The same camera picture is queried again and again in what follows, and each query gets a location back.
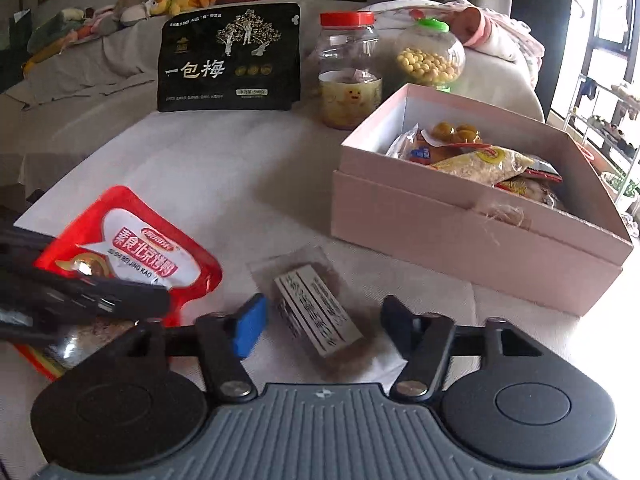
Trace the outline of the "brown biscuit packet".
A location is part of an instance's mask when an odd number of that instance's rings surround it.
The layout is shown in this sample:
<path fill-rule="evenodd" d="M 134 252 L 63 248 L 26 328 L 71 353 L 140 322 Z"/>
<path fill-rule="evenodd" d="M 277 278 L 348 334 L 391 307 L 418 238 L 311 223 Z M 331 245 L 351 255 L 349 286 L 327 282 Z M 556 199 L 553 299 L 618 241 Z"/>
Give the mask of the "brown biscuit packet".
<path fill-rule="evenodd" d="M 251 262 L 276 336 L 324 382 L 378 382 L 402 359 L 380 322 L 381 307 L 354 292 L 319 246 Z"/>

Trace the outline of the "red snack pouch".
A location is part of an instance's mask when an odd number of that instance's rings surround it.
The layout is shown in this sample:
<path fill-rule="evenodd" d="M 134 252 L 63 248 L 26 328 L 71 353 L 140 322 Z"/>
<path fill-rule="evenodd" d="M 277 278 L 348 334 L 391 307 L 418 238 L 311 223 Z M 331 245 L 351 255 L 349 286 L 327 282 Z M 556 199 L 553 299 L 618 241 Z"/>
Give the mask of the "red snack pouch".
<path fill-rule="evenodd" d="M 213 255 L 122 185 L 105 191 L 59 237 L 26 235 L 36 243 L 39 269 L 66 278 L 79 272 L 165 287 L 171 299 L 163 316 L 166 327 L 179 326 L 182 307 L 222 281 Z M 17 342 L 13 347 L 38 373 L 55 380 L 133 325 L 104 318 L 66 328 L 57 342 L 42 349 Z"/>

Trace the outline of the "yellow oat bar packet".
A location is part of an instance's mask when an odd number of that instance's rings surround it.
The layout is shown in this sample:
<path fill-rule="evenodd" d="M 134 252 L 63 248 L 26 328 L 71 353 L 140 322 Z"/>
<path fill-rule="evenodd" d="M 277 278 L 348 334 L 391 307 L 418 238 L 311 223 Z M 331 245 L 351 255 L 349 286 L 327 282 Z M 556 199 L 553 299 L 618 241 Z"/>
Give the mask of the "yellow oat bar packet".
<path fill-rule="evenodd" d="M 458 178 L 494 186 L 522 174 L 534 160 L 510 148 L 491 145 L 435 162 L 432 168 Z"/>

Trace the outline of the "grey covered sofa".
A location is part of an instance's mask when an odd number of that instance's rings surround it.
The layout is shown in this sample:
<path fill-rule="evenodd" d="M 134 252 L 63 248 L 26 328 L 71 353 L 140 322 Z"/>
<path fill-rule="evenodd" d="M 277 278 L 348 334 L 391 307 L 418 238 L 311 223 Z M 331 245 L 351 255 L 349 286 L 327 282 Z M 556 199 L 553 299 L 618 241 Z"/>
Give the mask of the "grey covered sofa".
<path fill-rule="evenodd" d="M 324 11 L 356 10 L 354 2 L 293 0 L 300 5 L 303 68 Z M 1 93 L 1 203 L 47 191 L 119 133 L 156 110 L 160 32 L 167 18 L 148 18 L 113 35 L 64 49 L 36 64 Z M 454 93 L 544 120 L 524 61 L 473 50 Z"/>

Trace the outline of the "pink cardboard box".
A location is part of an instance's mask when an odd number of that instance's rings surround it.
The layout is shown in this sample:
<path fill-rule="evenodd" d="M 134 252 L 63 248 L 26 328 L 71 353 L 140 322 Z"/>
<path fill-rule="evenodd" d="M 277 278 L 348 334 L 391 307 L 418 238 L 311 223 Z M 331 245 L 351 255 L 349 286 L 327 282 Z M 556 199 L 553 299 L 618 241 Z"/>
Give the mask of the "pink cardboard box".
<path fill-rule="evenodd" d="M 414 126 L 468 124 L 559 171 L 560 208 L 461 179 L 387 149 Z M 332 234 L 346 242 L 574 315 L 614 283 L 632 241 L 565 132 L 464 96 L 408 84 L 342 143 Z"/>

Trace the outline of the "red lid plastic jar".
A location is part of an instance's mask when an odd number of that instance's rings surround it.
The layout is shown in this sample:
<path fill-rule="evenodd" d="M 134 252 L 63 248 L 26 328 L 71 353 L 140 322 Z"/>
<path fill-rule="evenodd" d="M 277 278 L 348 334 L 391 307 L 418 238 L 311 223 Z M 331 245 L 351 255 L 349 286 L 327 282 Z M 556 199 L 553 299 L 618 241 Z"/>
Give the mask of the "red lid plastic jar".
<path fill-rule="evenodd" d="M 355 129 L 381 104 L 374 24 L 368 11 L 320 14 L 318 85 L 322 118 L 332 128 Z"/>

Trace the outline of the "black plum snack bag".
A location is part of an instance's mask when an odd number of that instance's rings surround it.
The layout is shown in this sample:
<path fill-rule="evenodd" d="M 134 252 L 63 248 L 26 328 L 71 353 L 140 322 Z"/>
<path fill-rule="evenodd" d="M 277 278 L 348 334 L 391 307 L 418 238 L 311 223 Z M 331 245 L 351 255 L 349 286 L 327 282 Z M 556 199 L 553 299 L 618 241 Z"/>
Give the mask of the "black plum snack bag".
<path fill-rule="evenodd" d="M 300 100 L 300 6 L 211 6 L 170 18 L 160 35 L 157 109 L 288 110 Z"/>

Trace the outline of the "green lid round jar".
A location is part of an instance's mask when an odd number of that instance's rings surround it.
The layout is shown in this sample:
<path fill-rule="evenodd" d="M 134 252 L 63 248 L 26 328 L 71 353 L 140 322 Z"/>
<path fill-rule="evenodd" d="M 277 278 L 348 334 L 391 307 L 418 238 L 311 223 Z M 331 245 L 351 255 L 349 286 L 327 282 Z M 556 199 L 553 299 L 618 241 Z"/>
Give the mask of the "green lid round jar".
<path fill-rule="evenodd" d="M 465 68 L 465 50 L 436 18 L 421 18 L 402 32 L 394 44 L 396 64 L 412 84 L 449 92 Z"/>

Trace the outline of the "green plush toy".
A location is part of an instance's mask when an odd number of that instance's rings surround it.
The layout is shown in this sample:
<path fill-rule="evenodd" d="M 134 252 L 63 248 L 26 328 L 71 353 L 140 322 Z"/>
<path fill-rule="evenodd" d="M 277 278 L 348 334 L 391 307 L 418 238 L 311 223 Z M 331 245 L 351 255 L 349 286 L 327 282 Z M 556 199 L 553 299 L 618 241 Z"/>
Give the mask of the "green plush toy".
<path fill-rule="evenodd" d="M 38 26 L 30 36 L 27 51 L 35 54 L 47 47 L 55 40 L 65 37 L 72 30 L 76 30 L 84 24 L 85 11 L 78 8 L 66 8 L 58 11 L 50 20 Z"/>

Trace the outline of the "white metal shelf rack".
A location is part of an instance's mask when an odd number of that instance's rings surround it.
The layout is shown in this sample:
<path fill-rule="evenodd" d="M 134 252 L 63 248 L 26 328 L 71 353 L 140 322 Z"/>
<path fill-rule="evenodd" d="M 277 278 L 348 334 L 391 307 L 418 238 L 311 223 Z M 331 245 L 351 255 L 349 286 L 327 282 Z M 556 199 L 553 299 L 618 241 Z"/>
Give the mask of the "white metal shelf rack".
<path fill-rule="evenodd" d="M 573 130 L 586 155 L 591 145 L 612 167 L 605 170 L 611 177 L 604 184 L 619 212 L 627 211 L 639 198 L 639 180 L 632 176 L 639 166 L 639 143 L 632 142 L 616 124 L 624 118 L 639 123 L 639 92 L 630 82 L 601 84 L 578 74 L 562 130 Z"/>

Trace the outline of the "grey plush toy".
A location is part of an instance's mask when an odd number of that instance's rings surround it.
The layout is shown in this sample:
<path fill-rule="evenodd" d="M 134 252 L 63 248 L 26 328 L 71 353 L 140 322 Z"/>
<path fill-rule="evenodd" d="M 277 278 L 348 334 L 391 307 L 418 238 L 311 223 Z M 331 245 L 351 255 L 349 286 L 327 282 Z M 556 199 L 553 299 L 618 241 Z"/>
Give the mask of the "grey plush toy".
<path fill-rule="evenodd" d="M 120 29 L 146 20 L 150 15 L 143 0 L 117 0 L 114 6 L 96 14 L 96 27 Z"/>

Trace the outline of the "pink patterned blanket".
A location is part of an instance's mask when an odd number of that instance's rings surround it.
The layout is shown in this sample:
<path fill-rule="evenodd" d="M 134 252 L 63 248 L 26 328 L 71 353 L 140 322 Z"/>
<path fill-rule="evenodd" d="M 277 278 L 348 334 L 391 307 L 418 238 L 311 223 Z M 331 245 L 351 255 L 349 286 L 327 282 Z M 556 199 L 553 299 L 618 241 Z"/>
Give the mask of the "pink patterned blanket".
<path fill-rule="evenodd" d="M 385 29 L 407 28 L 422 18 L 443 21 L 463 47 L 525 66 L 528 82 L 536 87 L 544 46 L 522 21 L 468 0 L 392 0 L 370 4 L 363 11 L 372 12 Z"/>

